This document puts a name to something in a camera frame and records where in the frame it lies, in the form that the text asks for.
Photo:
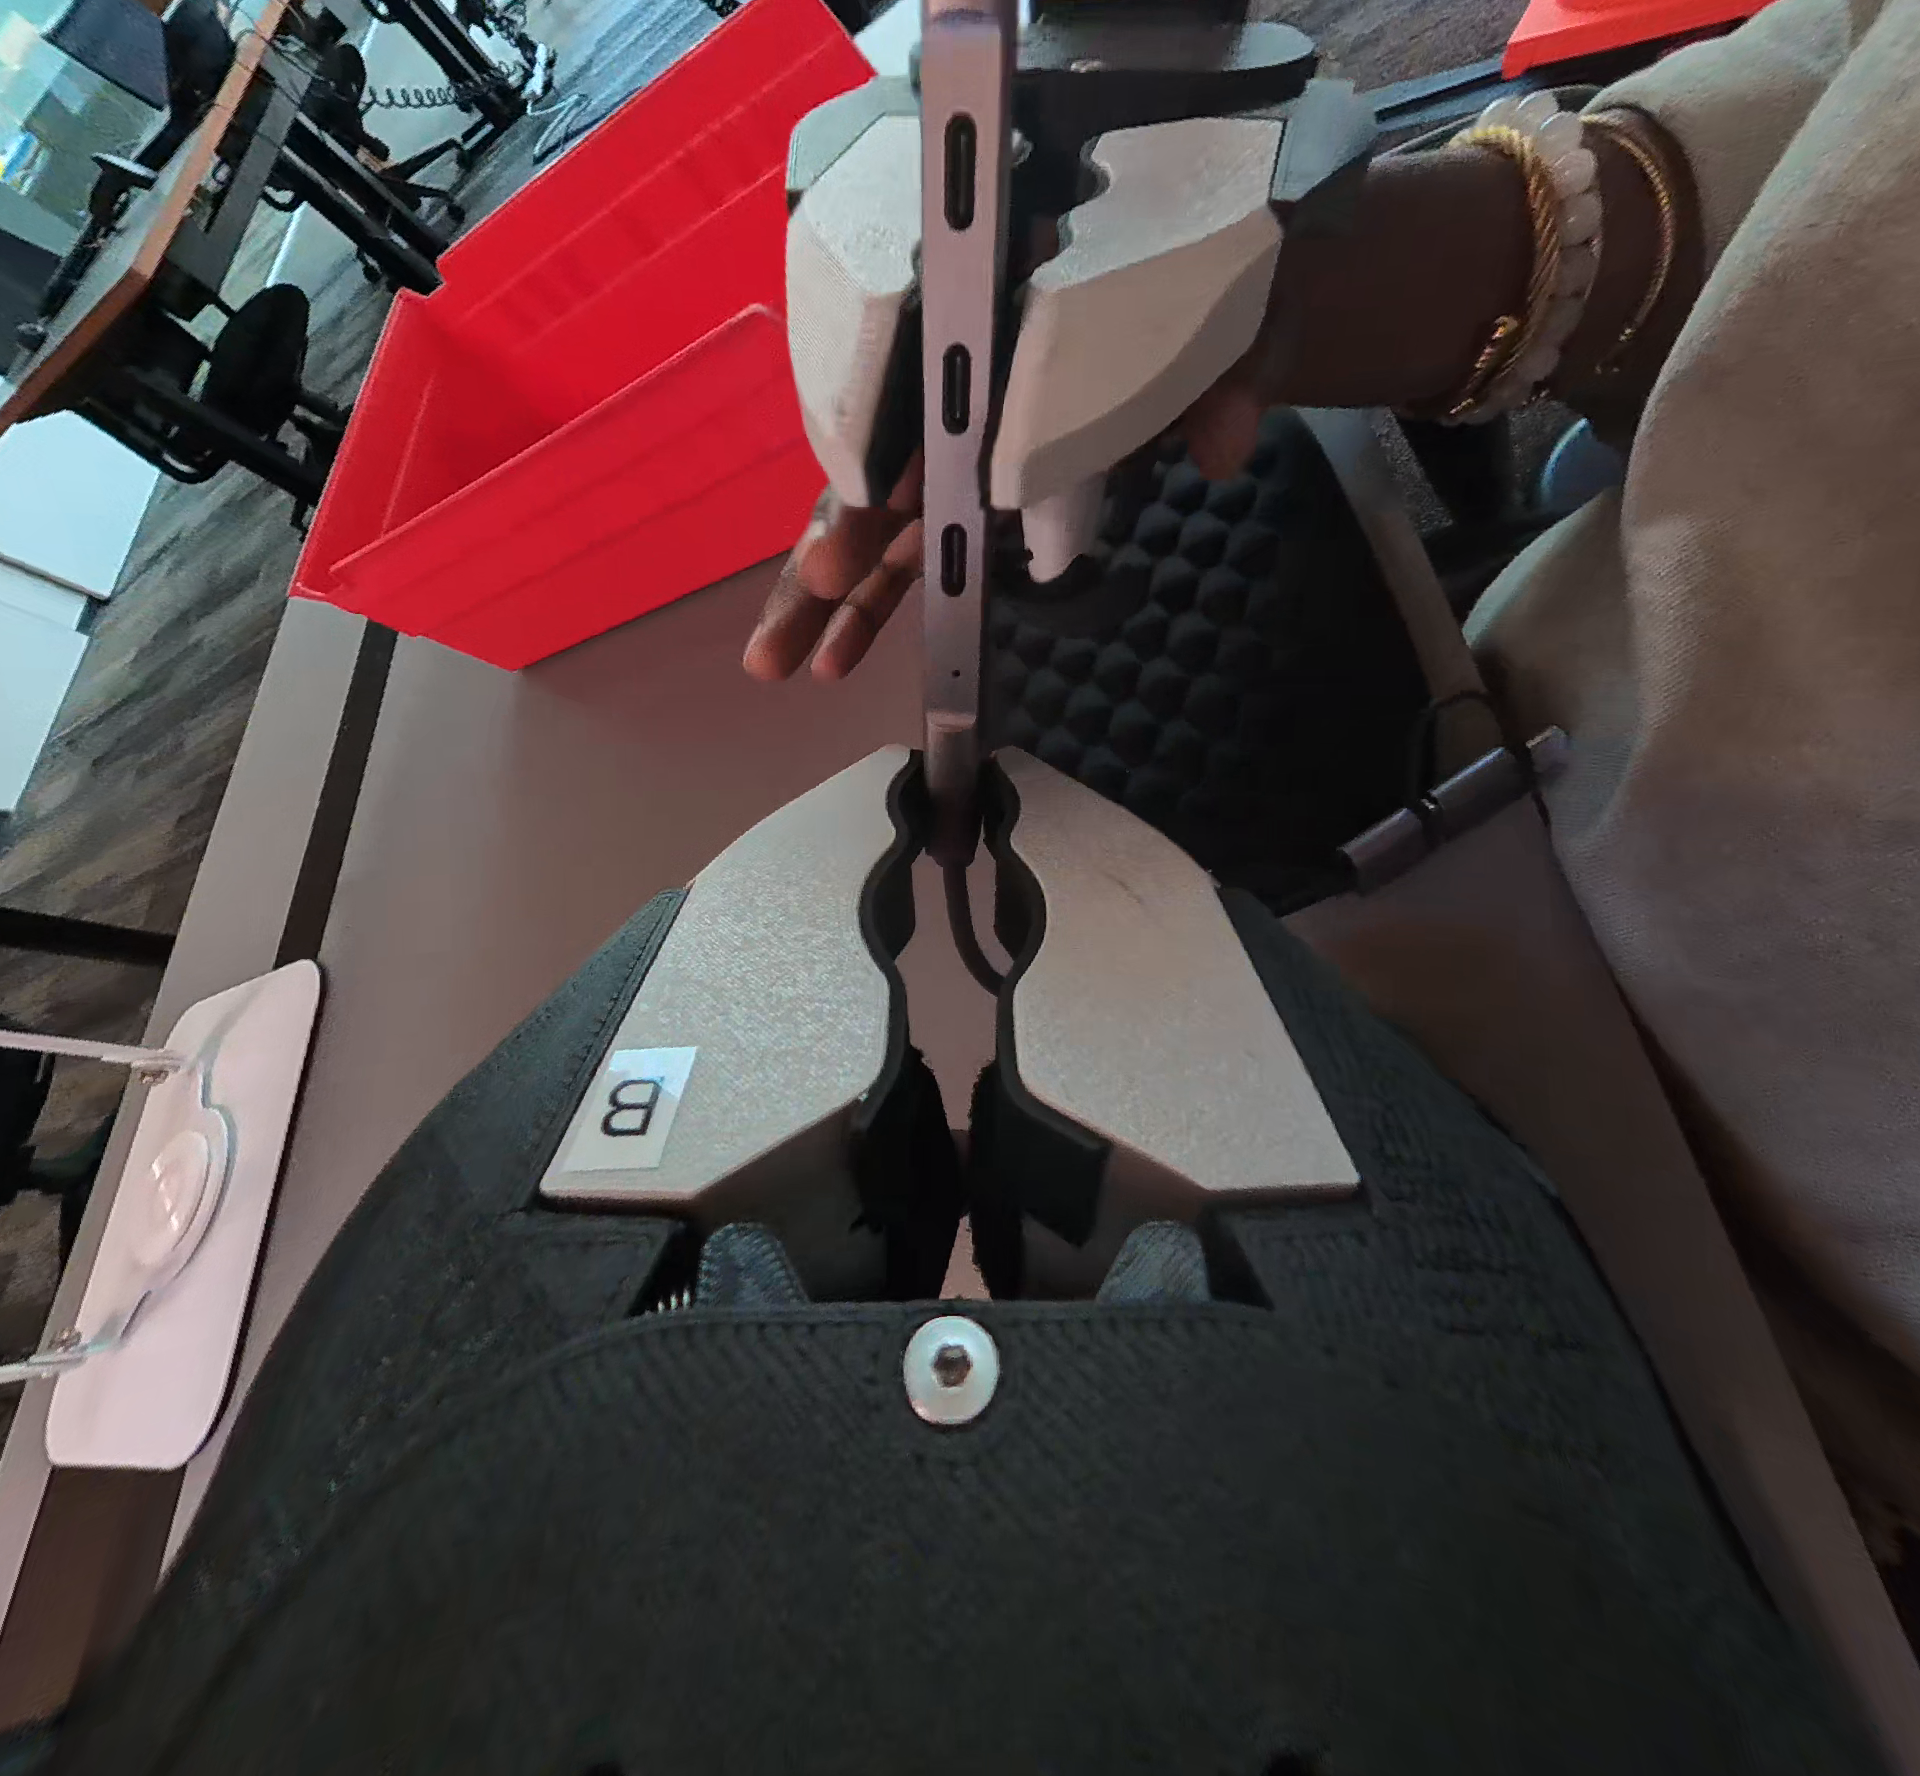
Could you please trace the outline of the person's right hand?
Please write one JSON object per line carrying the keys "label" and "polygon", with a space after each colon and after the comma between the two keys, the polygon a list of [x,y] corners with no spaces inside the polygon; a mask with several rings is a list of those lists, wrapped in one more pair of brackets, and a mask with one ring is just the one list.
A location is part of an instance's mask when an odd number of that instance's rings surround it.
{"label": "person's right hand", "polygon": [[[1372,165],[1347,231],[1283,248],[1255,343],[1163,424],[1211,480],[1254,453],[1273,406],[1425,406],[1452,395],[1525,264],[1525,205],[1497,155],[1469,148]],[[789,552],[745,671],[838,683],[869,655],[925,569],[925,459],[882,503],[831,481]]]}

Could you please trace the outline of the black foam pad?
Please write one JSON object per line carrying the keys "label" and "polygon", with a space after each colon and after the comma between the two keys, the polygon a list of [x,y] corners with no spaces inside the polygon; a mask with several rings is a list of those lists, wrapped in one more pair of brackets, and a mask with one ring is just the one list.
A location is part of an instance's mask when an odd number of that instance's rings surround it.
{"label": "black foam pad", "polygon": [[1297,411],[1207,480],[1125,477],[1088,615],[994,596],[985,730],[1286,918],[1435,768],[1433,690],[1376,552]]}

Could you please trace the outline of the grey usb hub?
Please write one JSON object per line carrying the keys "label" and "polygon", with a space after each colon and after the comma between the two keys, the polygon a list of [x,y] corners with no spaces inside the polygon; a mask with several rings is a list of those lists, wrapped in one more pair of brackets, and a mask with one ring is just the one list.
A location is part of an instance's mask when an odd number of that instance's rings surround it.
{"label": "grey usb hub", "polygon": [[925,0],[925,780],[926,852],[982,836],[994,524],[989,459],[1007,284],[1022,0]]}

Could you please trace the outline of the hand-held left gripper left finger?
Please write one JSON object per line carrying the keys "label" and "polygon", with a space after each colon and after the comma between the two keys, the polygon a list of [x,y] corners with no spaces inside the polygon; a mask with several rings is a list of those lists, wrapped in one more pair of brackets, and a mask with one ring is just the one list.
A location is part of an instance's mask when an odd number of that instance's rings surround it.
{"label": "hand-held left gripper left finger", "polygon": [[562,1209],[772,1228],[803,1281],[941,1281],[961,1162],[910,1043],[925,761],[888,743],[687,889],[542,1175]]}

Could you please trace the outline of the person's right forearm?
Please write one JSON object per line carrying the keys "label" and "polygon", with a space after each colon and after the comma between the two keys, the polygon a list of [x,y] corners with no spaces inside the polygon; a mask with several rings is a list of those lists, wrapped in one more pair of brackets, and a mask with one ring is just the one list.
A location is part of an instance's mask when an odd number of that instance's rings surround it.
{"label": "person's right forearm", "polygon": [[1629,114],[1682,209],[1652,323],[1597,377],[1660,224],[1636,165],[1583,127],[1623,187],[1554,392],[1627,430],[1627,505],[1916,524],[1917,0],[1777,0],[1592,108]]}

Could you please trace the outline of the red plastic bin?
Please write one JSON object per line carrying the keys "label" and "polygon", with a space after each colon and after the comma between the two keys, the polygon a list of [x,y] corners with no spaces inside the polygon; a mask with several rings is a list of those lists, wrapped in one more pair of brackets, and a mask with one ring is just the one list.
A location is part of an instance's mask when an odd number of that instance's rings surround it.
{"label": "red plastic bin", "polygon": [[873,78],[750,0],[400,290],[291,596],[520,671],[792,546],[789,139]]}

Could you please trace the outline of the gold bangle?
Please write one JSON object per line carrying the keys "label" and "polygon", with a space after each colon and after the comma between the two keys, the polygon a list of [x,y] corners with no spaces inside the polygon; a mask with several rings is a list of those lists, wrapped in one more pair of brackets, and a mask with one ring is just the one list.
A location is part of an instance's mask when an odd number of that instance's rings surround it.
{"label": "gold bangle", "polygon": [[1569,196],[1541,148],[1545,124],[1494,121],[1486,108],[1450,148],[1475,148],[1511,162],[1530,209],[1530,277],[1522,314],[1501,314],[1463,392],[1442,408],[1442,424],[1488,424],[1545,395],[1564,349]]}
{"label": "gold bangle", "polygon": [[1682,209],[1679,196],[1669,170],[1669,162],[1663,153],[1645,139],[1645,131],[1629,121],[1623,108],[1607,108],[1607,111],[1586,111],[1583,118],[1589,136],[1599,136],[1611,140],[1620,155],[1627,155],[1636,170],[1645,180],[1645,187],[1652,196],[1655,209],[1655,252],[1647,267],[1645,290],[1641,299],[1636,303],[1636,312],[1623,320],[1614,343],[1608,353],[1597,362],[1597,377],[1614,377],[1627,365],[1633,347],[1645,339],[1647,325],[1652,323],[1652,314],[1663,306],[1663,296],[1669,290],[1669,283],[1673,277],[1673,261],[1682,248]]}

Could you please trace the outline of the black stool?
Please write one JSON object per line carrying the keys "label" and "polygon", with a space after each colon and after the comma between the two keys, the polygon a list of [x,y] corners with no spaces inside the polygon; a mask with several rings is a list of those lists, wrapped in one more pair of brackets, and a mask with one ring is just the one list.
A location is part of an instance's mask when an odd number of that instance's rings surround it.
{"label": "black stool", "polygon": [[269,443],[298,430],[309,462],[331,468],[348,415],[307,384],[309,323],[312,296],[301,284],[276,283],[257,290],[219,331],[200,399]]}

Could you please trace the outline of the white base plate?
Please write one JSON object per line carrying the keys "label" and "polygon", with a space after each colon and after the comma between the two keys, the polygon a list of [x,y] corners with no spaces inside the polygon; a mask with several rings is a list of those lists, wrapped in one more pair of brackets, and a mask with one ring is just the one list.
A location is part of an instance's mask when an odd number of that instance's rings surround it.
{"label": "white base plate", "polygon": [[[253,1305],[322,997],[325,974],[303,959],[194,1002],[168,1034],[166,1046],[203,1055],[209,1096],[232,1122],[226,1193],[194,1258],[134,1333],[54,1378],[46,1449],[57,1471],[182,1471],[212,1435]],[[87,1275],[78,1310],[87,1334],[138,1281],[126,1246],[137,1175],[166,1140],[163,1118],[187,1109],[193,1090],[187,1077],[148,1090]]]}

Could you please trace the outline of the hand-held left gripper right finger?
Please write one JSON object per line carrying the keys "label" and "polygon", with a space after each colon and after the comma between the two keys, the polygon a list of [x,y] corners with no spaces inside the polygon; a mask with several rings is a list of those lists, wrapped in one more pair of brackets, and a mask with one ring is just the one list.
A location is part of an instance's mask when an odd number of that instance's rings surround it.
{"label": "hand-held left gripper right finger", "polygon": [[1095,1287],[1144,1224],[1355,1197],[1217,881],[1022,750],[989,768],[989,815],[1013,965],[969,1159],[985,1287]]}

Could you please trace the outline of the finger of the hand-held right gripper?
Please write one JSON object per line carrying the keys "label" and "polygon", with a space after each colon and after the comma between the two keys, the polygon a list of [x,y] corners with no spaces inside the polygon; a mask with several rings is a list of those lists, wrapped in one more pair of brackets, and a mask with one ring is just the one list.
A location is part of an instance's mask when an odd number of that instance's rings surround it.
{"label": "finger of the hand-held right gripper", "polygon": [[1028,575],[1091,552],[1116,468],[1254,347],[1283,250],[1280,114],[1107,131],[1091,199],[1028,278],[989,503],[1022,517]]}
{"label": "finger of the hand-held right gripper", "polygon": [[881,508],[917,449],[925,124],[910,78],[803,114],[787,168],[787,330],[803,431],[847,505]]}

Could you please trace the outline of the wooden office desk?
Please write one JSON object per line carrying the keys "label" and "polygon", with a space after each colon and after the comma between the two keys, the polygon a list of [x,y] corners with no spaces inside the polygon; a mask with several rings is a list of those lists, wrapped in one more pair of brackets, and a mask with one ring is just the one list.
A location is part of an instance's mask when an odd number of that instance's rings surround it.
{"label": "wooden office desk", "polygon": [[176,486],[241,468],[291,499],[303,533],[334,464],[309,462],[298,430],[269,443],[200,399],[209,349],[251,299],[226,290],[253,217],[309,205],[378,278],[425,296],[451,240],[419,202],[442,202],[457,227],[466,215],[451,192],[368,165],[354,136],[362,87],[338,78],[345,43],[273,64],[288,14],[269,0],[231,36],[200,0],[168,11],[168,111],[134,155],[96,155],[87,227],[4,339],[4,430],[78,415]]}

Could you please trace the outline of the person's beige sweatshirt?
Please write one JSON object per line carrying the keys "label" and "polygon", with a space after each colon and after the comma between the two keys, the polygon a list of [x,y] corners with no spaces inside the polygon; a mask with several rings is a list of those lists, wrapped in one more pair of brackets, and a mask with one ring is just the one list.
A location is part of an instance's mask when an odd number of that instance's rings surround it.
{"label": "person's beige sweatshirt", "polygon": [[1917,1644],[1917,437],[1869,308],[1710,290],[1623,493],[1477,606],[1554,837]]}

